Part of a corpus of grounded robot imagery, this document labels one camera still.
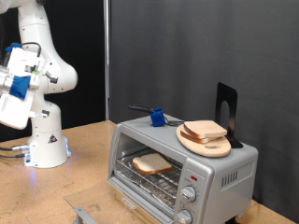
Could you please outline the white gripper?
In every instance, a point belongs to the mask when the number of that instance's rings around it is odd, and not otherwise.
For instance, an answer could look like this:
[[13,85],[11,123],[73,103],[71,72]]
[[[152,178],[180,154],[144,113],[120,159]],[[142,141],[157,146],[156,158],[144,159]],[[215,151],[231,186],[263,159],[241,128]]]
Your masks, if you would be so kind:
[[46,60],[35,52],[12,48],[7,66],[0,68],[0,122],[14,129],[24,129],[27,120],[47,118],[50,112],[31,111],[41,78],[56,84],[58,78],[45,69]]

